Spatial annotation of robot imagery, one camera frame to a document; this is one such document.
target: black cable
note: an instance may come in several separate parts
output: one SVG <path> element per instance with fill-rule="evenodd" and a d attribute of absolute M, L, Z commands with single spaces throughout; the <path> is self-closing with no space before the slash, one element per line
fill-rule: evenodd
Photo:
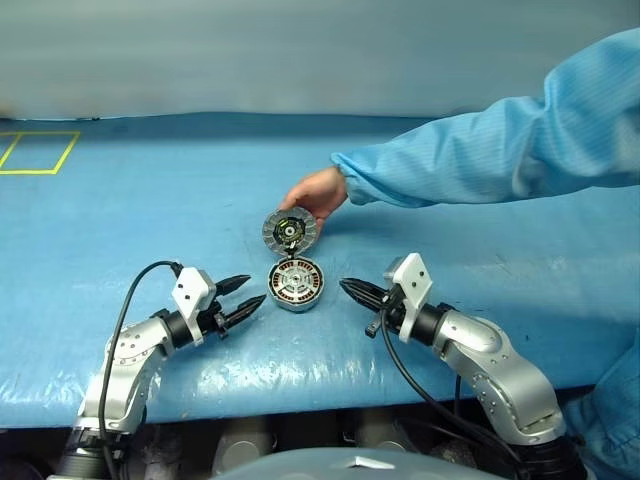
<path fill-rule="evenodd" d="M 116 326 L 113 330 L 113 336 L 111 338 L 111 345 L 109 346 L 109 353 L 107 355 L 107 361 L 105 363 L 104 368 L 104 378 L 102 380 L 102 391 L 100 393 L 100 403 L 98 404 L 98 424 L 100 426 L 100 440 L 102 441 L 102 452 L 104 454 L 104 460 L 107 464 L 107 468 L 109 469 L 109 475 L 112 480 L 119 480 L 120 476 L 118 475 L 118 470 L 116 468 L 115 462 L 113 460 L 113 453 L 111 452 L 110 442 L 107 438 L 107 427 L 105 425 L 104 418 L 104 409 L 107 403 L 107 390 L 109 388 L 109 379 L 111 377 L 111 366 L 113 364 L 113 357 L 115 356 L 116 346 L 118 345 L 118 338 L 120 337 L 120 330 L 122 330 L 122 324 L 124 323 L 124 317 L 127 314 L 127 310 L 129 310 L 129 304 L 131 303 L 131 297 L 133 297 L 133 292 L 135 292 L 138 283 L 142 280 L 147 273 L 153 270 L 156 267 L 160 267 L 162 265 L 166 265 L 171 267 L 173 272 L 178 275 L 181 269 L 181 265 L 177 262 L 169 262 L 166 260 L 161 260 L 159 262 L 152 263 L 151 265 L 145 267 L 133 280 L 133 283 L 129 287 L 129 291 L 127 292 L 127 296 L 124 299 L 124 303 L 122 305 L 122 309 L 120 310 L 120 315 L 118 315 L 118 320 L 116 321 Z"/>
<path fill-rule="evenodd" d="M 398 418 L 396 419 L 396 424 L 397 425 L 401 425 L 401 424 L 413 424 L 416 427 L 420 427 L 420 428 L 427 428 L 429 430 L 433 430 L 435 432 L 438 433 L 442 433 L 443 435 L 446 435 L 448 437 L 451 438 L 455 438 L 456 440 L 460 440 L 461 442 L 464 442 L 468 445 L 473 445 L 474 447 L 477 448 L 488 448 L 487 445 L 483 445 L 481 443 L 476 442 L 475 440 L 469 438 L 469 437 L 465 437 L 463 435 L 460 435 L 459 433 L 455 433 L 452 432 L 451 430 L 448 430 L 444 427 L 441 427 L 440 425 L 435 425 L 433 423 L 429 423 L 429 422 L 424 422 L 422 420 L 416 420 L 415 418 Z"/>
<path fill-rule="evenodd" d="M 462 377 L 456 375 L 456 392 L 453 397 L 453 414 L 456 417 L 460 416 L 460 384 L 462 383 Z"/>
<path fill-rule="evenodd" d="M 509 447 L 501 438 L 497 435 L 491 433 L 480 425 L 474 425 L 471 422 L 467 422 L 466 420 L 456 417 L 449 410 L 443 407 L 440 403 L 438 403 L 431 395 L 429 395 L 419 384 L 415 381 L 415 379 L 411 376 L 407 368 L 404 366 L 398 354 L 391 343 L 391 339 L 389 338 L 389 331 L 387 329 L 387 310 L 385 308 L 380 310 L 380 324 L 382 327 L 382 337 L 384 339 L 384 343 L 389 351 L 389 355 L 395 363 L 396 367 L 405 378 L 405 380 L 411 385 L 411 387 L 420 395 L 435 411 L 440 413 L 445 419 L 451 422 L 453 425 L 458 427 L 460 430 L 465 432 L 467 435 L 470 435 L 476 441 L 480 443 L 486 443 L 498 450 L 503 451 L 507 454 L 508 457 L 511 458 L 511 463 L 514 463 L 516 466 L 520 466 L 522 463 L 520 457 L 516 452 Z"/>

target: yellow square marking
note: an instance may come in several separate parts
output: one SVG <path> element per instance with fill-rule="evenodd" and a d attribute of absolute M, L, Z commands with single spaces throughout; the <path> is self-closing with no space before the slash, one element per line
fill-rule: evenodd
<path fill-rule="evenodd" d="M 78 138 L 80 138 L 81 133 L 82 132 L 78 132 L 78 131 L 0 132 L 0 136 L 2 137 L 15 136 L 15 138 L 13 139 L 9 147 L 7 147 L 7 150 L 0 157 L 0 175 L 55 175 L 56 173 L 58 173 L 58 170 L 60 170 L 60 167 L 62 167 L 62 164 L 69 156 L 69 153 L 71 153 L 71 150 L 73 149 L 76 142 L 78 141 Z M 20 141 L 20 139 L 26 135 L 66 135 L 66 136 L 70 135 L 71 140 L 69 141 L 67 148 L 64 149 L 64 152 L 62 152 L 62 155 L 60 155 L 60 158 L 58 159 L 58 161 L 56 162 L 53 168 L 27 169 L 27 170 L 20 170 L 20 169 L 3 170 L 2 166 L 9 158 L 9 155 L 11 155 L 11 152 L 13 152 L 13 150 L 16 148 L 16 145 L 18 145 L 18 142 Z"/>

